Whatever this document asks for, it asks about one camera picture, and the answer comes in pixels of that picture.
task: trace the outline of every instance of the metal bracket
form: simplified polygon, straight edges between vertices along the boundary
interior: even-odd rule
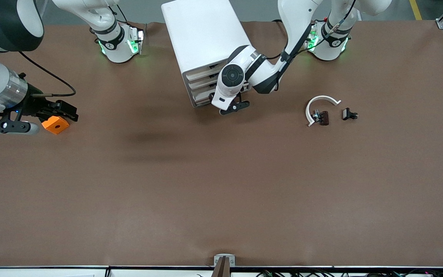
[[[216,267],[218,260],[220,260],[223,257],[227,257],[227,259],[228,259],[227,261],[228,261],[230,267],[235,267],[235,255],[232,255],[232,254],[216,254],[215,257],[213,258],[213,261],[214,261],[213,266]]]
[[[438,27],[440,30],[443,30],[443,25],[440,23],[440,21],[439,21],[438,18],[435,19],[435,22],[437,23],[437,27]]]
[[[209,95],[209,100],[210,102],[213,100],[213,96],[215,95],[215,93],[211,93]],[[228,106],[227,110],[220,110],[220,114],[221,115],[227,115],[229,113],[232,112],[238,112],[241,109],[245,109],[247,107],[249,107],[251,105],[251,103],[247,100],[242,101],[242,96],[241,93],[238,93],[237,96],[234,98],[234,100],[232,100],[232,102],[230,103],[230,105]]]

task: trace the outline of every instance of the gray floor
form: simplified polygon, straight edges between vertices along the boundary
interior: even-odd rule
[[[138,23],[165,22],[160,6],[171,0],[122,0],[120,6],[129,21]],[[230,0],[241,21],[271,21],[279,18],[278,0]],[[424,20],[432,20],[443,13],[443,0],[417,0]],[[84,24],[73,14],[60,10],[51,0],[37,0],[44,9],[44,24]],[[315,11],[314,18],[322,19],[329,14],[330,0],[325,0]],[[415,16],[407,0],[392,0],[389,8],[378,16],[362,14],[363,20],[414,20]]]
[[[120,6],[129,21],[138,23],[165,22],[160,6],[171,0],[122,0]],[[241,21],[271,21],[279,18],[278,0],[230,0],[233,9]],[[314,17],[322,19],[329,14],[330,0],[325,0],[315,11]],[[410,3],[406,0],[393,0],[383,14],[368,16],[364,20],[414,20]],[[84,24],[78,17],[60,10],[49,0],[43,20],[45,24]]]

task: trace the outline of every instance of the white curved plastic piece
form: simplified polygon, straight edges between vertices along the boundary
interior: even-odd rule
[[[319,95],[319,96],[312,98],[309,101],[309,103],[307,104],[307,107],[305,108],[305,116],[307,117],[307,120],[309,121],[309,127],[315,122],[314,119],[312,118],[312,115],[310,112],[310,107],[311,107],[312,102],[314,102],[316,100],[327,100],[327,101],[331,102],[332,104],[334,104],[334,106],[341,103],[341,100],[337,101],[334,98],[332,98],[331,96],[326,96],[326,95]]]

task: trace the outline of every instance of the green led light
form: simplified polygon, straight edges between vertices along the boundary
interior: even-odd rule
[[[341,52],[343,52],[345,50],[347,42],[348,42],[348,38],[346,38],[345,42],[343,42],[343,48],[341,49]]]
[[[134,41],[130,41],[128,39],[128,45],[130,46],[131,52],[133,54],[136,54],[138,52],[138,44]]]
[[[313,52],[315,49],[315,45],[317,45],[317,43],[319,42],[319,36],[314,36],[314,39],[311,39],[311,42],[309,44],[309,51]]]
[[[103,49],[102,43],[100,42],[100,40],[98,41],[98,45],[100,45],[100,49],[102,49],[102,54],[105,55],[105,50]]]

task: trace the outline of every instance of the yellow floor line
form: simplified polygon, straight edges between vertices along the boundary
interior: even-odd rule
[[[410,0],[411,9],[413,10],[413,14],[415,15],[416,20],[422,20],[420,10],[418,9],[418,5],[416,0]]]

